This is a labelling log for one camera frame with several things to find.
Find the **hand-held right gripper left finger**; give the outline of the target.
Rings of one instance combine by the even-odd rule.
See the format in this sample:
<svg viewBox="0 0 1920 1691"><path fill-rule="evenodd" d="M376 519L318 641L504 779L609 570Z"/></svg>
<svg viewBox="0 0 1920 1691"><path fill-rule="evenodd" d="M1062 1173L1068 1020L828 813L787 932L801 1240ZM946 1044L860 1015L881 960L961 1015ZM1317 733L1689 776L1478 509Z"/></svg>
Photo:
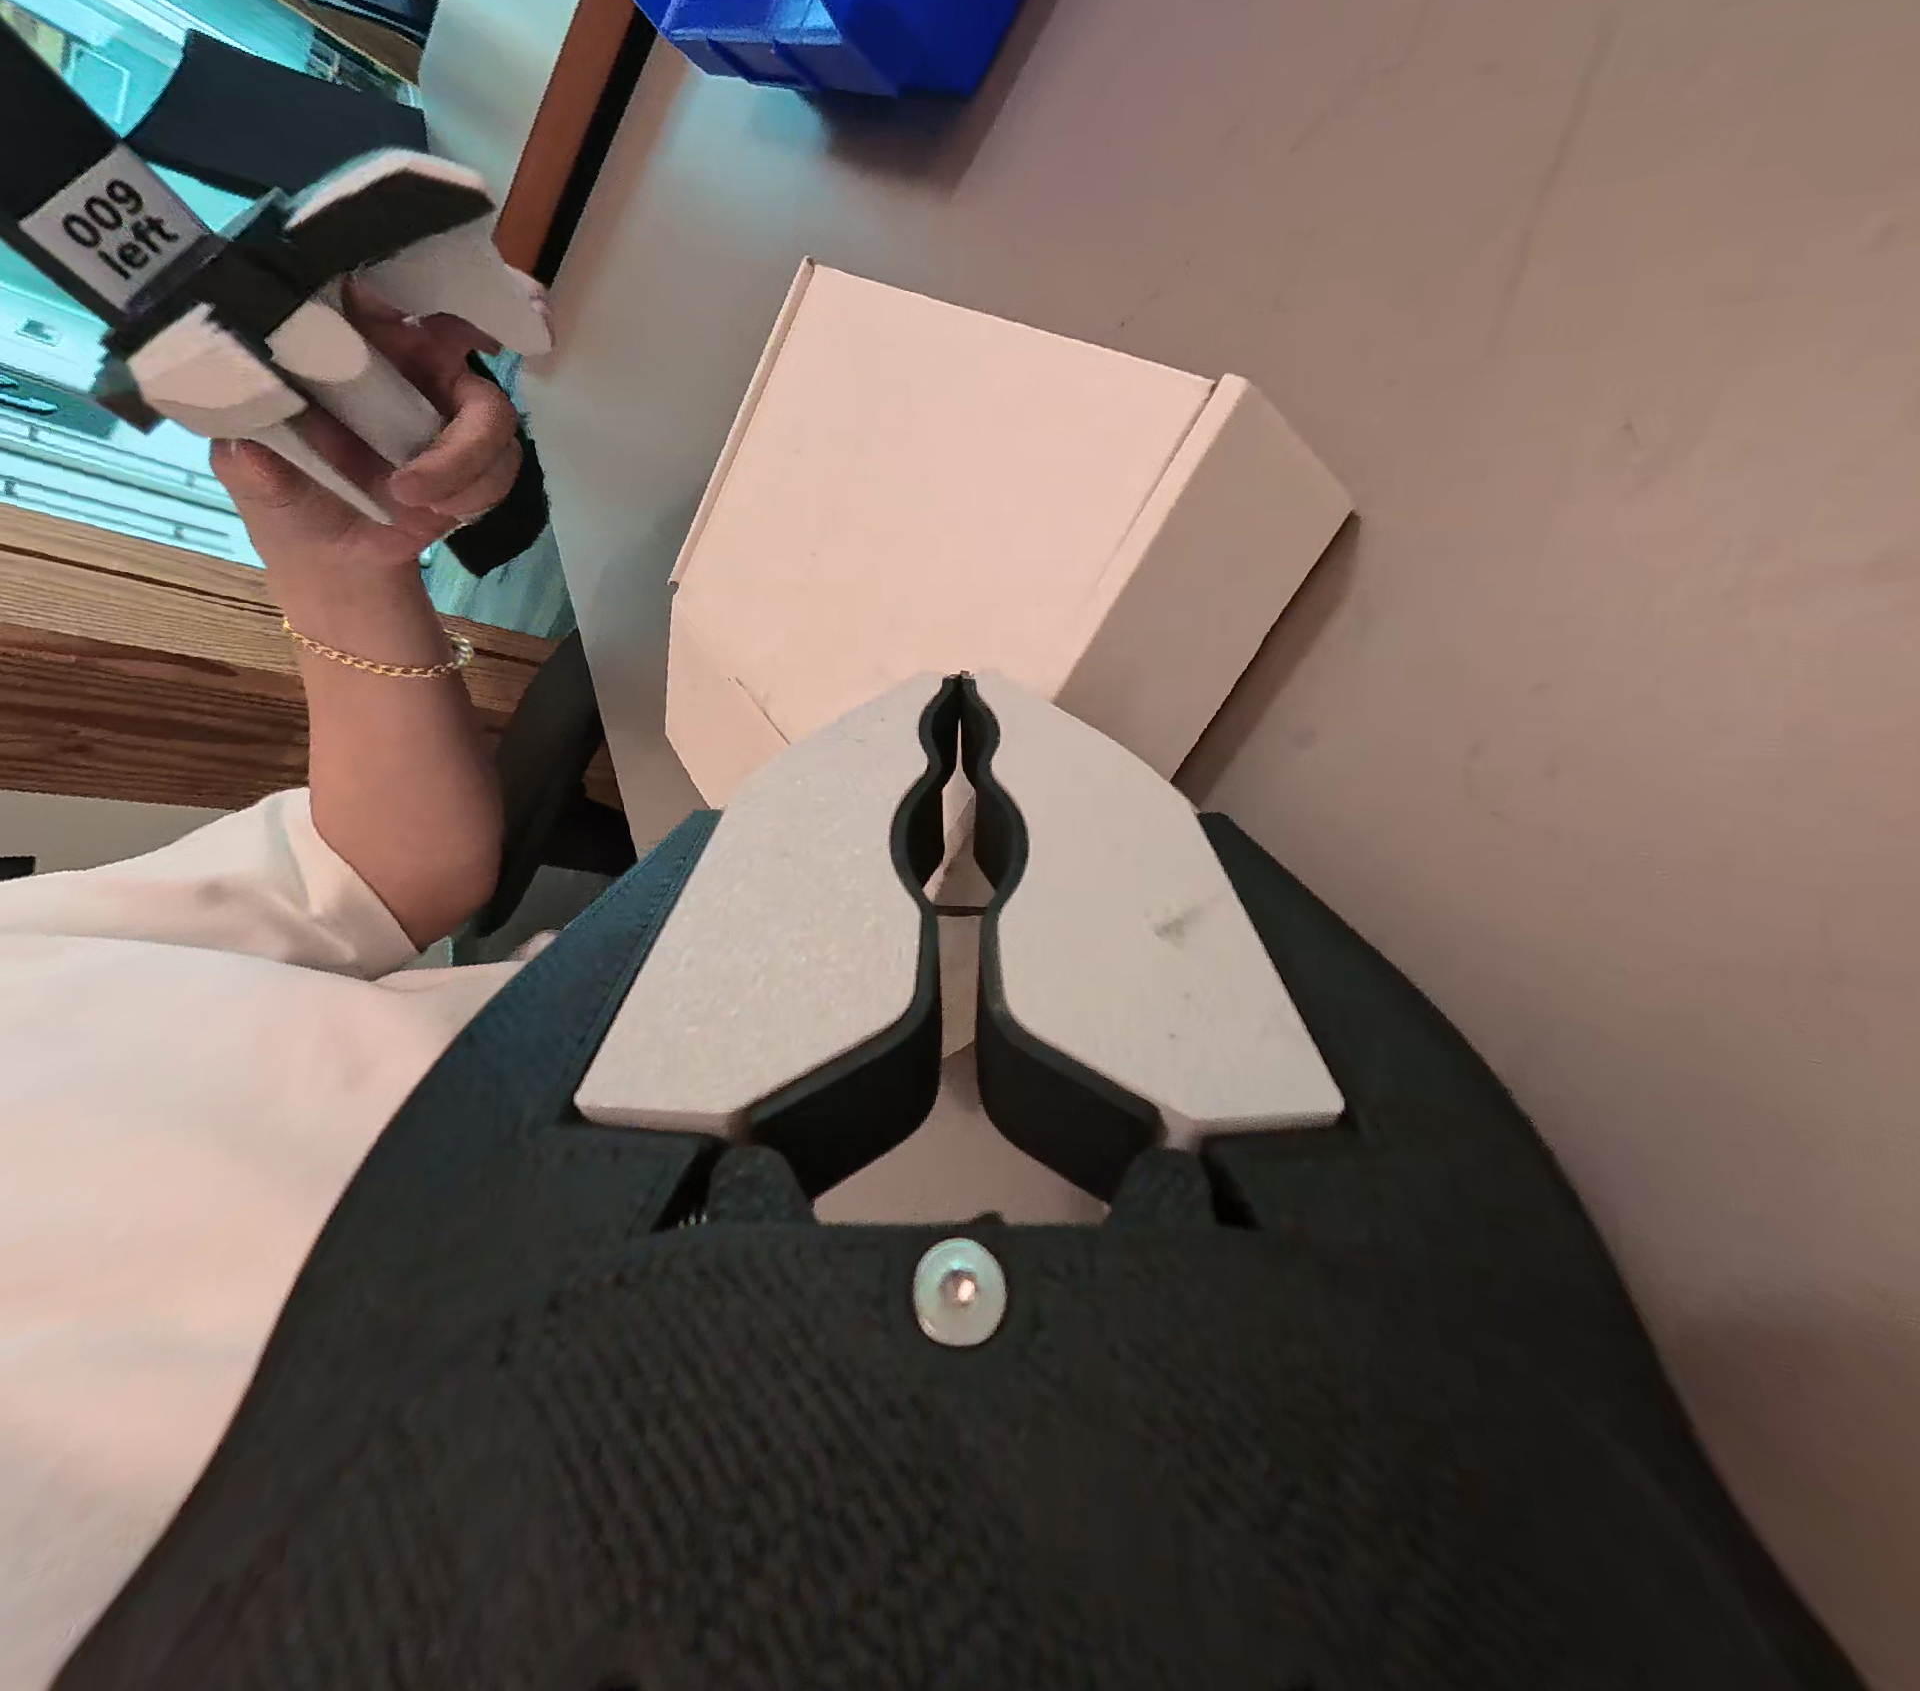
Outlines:
<svg viewBox="0 0 1920 1691"><path fill-rule="evenodd" d="M745 1143L787 1094L923 1020L938 1055L957 678L912 674L732 786L574 1106Z"/></svg>

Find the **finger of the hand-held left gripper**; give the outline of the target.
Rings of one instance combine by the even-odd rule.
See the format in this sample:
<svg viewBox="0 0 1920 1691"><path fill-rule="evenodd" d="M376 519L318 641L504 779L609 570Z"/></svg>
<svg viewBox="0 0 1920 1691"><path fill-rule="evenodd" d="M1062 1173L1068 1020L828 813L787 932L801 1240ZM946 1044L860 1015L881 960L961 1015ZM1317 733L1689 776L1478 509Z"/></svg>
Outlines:
<svg viewBox="0 0 1920 1691"><path fill-rule="evenodd" d="M293 196L282 240L324 279L359 279L404 316L461 316L504 352L551 352L551 296L491 245L480 173L383 144Z"/></svg>
<svg viewBox="0 0 1920 1691"><path fill-rule="evenodd" d="M304 389L271 374L210 310L181 310L125 352L136 400L187 432L266 432L304 418Z"/></svg>

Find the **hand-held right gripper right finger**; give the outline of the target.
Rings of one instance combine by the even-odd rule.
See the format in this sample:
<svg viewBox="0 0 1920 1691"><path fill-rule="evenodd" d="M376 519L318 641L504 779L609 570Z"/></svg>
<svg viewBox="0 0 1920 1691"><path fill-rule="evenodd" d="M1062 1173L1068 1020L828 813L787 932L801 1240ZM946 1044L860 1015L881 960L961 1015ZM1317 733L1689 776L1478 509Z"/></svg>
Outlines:
<svg viewBox="0 0 1920 1691"><path fill-rule="evenodd" d="M961 678L981 909L987 1124L1087 1196L1152 1150L1331 1127L1344 1097L1202 813L1129 748Z"/></svg>

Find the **white cardboard box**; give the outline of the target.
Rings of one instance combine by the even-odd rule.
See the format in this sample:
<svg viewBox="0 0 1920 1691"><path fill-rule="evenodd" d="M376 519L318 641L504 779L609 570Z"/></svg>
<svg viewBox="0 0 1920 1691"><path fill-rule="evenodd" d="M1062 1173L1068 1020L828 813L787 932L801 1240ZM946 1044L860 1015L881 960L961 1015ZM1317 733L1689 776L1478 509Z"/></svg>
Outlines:
<svg viewBox="0 0 1920 1691"><path fill-rule="evenodd" d="M1355 493L1250 377L802 266L669 570L663 733L716 813L912 674L1191 762Z"/></svg>

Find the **person's left forearm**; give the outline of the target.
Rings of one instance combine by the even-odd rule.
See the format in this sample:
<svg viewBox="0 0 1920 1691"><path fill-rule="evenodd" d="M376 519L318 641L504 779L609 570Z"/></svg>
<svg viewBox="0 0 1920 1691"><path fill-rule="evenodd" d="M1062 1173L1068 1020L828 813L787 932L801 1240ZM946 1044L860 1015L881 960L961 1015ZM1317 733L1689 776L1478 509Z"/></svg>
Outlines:
<svg viewBox="0 0 1920 1691"><path fill-rule="evenodd" d="M374 609L282 597L282 638L304 688L318 838L409 944L454 932L504 863L504 792L461 678L467 641L421 592L374 592Z"/></svg>

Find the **person's left hand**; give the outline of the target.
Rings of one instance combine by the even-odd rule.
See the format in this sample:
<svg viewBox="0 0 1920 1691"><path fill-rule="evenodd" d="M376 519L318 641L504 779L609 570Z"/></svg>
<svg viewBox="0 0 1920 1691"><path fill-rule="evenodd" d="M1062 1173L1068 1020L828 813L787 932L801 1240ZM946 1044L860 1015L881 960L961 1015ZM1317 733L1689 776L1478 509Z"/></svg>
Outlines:
<svg viewBox="0 0 1920 1691"><path fill-rule="evenodd" d="M454 667L461 655L421 586L421 553L504 504L522 467L518 411L467 365L467 352L491 343L461 316L409 316L367 279L345 279L340 304L345 322L436 418L436 443L404 469L330 418L298 424L310 454L383 509L383 528L255 443L210 443L204 467L261 553L282 624L298 641L367 667Z"/></svg>

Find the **thick wooden beam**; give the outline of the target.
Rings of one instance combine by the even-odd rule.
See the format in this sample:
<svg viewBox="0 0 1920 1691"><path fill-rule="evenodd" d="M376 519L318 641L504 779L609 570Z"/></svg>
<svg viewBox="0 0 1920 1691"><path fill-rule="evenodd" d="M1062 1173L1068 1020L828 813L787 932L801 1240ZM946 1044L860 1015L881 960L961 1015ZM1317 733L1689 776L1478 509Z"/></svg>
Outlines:
<svg viewBox="0 0 1920 1691"><path fill-rule="evenodd" d="M9 792L251 807L304 779L304 688L266 575L8 509L0 721ZM486 748L563 701L552 641L480 632Z"/></svg>

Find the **person's white shirt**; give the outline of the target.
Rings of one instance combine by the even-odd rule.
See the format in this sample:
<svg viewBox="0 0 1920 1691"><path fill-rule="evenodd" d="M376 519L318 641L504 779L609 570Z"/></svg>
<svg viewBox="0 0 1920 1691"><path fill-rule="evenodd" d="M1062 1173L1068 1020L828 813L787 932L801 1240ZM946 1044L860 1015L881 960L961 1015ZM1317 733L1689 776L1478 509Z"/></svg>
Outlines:
<svg viewBox="0 0 1920 1691"><path fill-rule="evenodd" d="M415 967L304 792L0 895L0 1677L204 1471L333 1196L535 960Z"/></svg>

